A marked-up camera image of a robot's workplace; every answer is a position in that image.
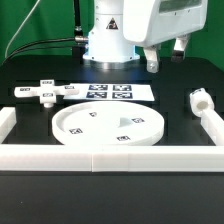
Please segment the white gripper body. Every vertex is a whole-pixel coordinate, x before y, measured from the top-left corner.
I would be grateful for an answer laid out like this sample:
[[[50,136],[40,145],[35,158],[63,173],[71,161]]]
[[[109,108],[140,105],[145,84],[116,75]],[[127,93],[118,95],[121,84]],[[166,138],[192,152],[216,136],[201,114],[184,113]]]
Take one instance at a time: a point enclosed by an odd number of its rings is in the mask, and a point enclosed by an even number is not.
[[[124,0],[123,34],[149,47],[187,35],[205,25],[208,0]]]

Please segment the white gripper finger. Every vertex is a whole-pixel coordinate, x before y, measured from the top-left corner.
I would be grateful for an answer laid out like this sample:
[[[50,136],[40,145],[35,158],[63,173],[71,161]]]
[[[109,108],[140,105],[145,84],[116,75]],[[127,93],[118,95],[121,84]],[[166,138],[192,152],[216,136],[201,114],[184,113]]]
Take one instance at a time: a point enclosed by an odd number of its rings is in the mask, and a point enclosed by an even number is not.
[[[159,47],[153,45],[143,49],[147,60],[147,71],[151,73],[157,73],[160,66]]]
[[[186,34],[175,39],[171,61],[180,63],[185,59],[185,51],[190,40],[190,35]]]

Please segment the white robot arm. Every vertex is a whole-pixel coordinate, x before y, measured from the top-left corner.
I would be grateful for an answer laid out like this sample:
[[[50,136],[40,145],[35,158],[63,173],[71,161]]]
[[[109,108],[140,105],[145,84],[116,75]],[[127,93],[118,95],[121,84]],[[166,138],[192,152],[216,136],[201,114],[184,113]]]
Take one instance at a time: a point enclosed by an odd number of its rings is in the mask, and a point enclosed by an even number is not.
[[[174,40],[171,60],[181,62],[190,35],[206,22],[208,0],[94,0],[94,26],[83,59],[102,69],[135,64],[144,51],[147,70],[159,70],[162,43]]]

